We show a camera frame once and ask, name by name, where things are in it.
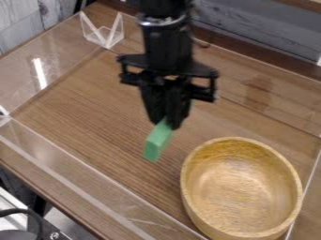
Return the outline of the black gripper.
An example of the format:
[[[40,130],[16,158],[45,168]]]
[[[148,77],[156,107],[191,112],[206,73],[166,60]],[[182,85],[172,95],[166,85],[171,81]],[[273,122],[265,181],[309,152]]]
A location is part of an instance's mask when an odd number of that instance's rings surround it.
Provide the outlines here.
[[[150,121],[156,125],[166,115],[170,128],[176,130],[190,115],[191,98],[214,102],[218,71],[193,59],[190,18],[186,13],[164,18],[140,13],[138,25],[143,33],[144,52],[118,57],[123,68],[122,82],[138,84],[138,74],[128,72],[127,66],[146,70],[152,77],[176,76],[186,81],[197,77],[209,80],[207,86],[174,82],[166,93],[166,109],[163,87],[150,82],[140,83],[140,96]]]

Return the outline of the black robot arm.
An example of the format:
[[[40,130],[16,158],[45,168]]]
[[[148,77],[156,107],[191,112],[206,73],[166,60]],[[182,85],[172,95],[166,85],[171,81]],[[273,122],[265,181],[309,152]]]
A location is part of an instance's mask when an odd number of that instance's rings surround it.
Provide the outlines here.
[[[139,88],[150,121],[179,129],[197,99],[215,101],[218,70],[193,59],[193,0],[140,0],[144,51],[118,57],[120,83]]]

